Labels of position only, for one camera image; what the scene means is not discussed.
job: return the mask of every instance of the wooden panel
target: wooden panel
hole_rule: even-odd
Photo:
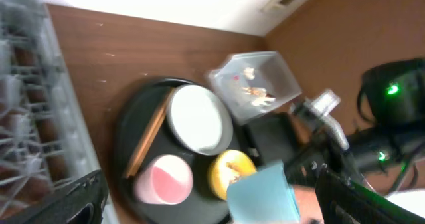
[[[49,9],[120,221],[139,223],[123,208],[110,179],[113,125],[123,104],[153,76],[205,84],[207,70],[230,53],[265,50],[264,39],[56,5]]]
[[[425,0],[312,0],[266,40],[288,62],[304,95],[313,98],[330,88],[342,98],[332,116],[350,134],[355,123],[369,126],[356,109],[361,75],[379,64],[425,56],[423,7]],[[418,165],[419,186],[425,187],[425,162]],[[369,179],[388,189],[399,171]]]

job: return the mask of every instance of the wooden stick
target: wooden stick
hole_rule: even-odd
[[[157,107],[153,116],[147,127],[143,136],[141,137],[139,144],[134,150],[133,155],[131,156],[130,162],[128,163],[127,170],[124,173],[125,178],[133,177],[137,174],[137,171],[140,168],[140,165],[145,158],[147,151],[151,147],[153,140],[155,139],[159,128],[164,122],[165,115],[167,114],[167,106],[173,96],[174,88],[172,88],[167,96],[165,96],[164,101],[160,106]]]

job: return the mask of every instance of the yellow bowl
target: yellow bowl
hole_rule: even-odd
[[[254,163],[241,151],[226,150],[210,165],[208,183],[212,192],[226,200],[227,188],[238,179],[256,173]]]

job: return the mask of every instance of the pink cup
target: pink cup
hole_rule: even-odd
[[[175,205],[191,193],[191,167],[175,155],[155,158],[134,183],[135,196],[144,203]]]

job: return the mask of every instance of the transparent bin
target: transparent bin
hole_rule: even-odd
[[[230,55],[221,69],[208,74],[208,80],[239,124],[301,94],[297,80],[276,51]]]
[[[0,0],[0,220],[97,169],[48,9]]]

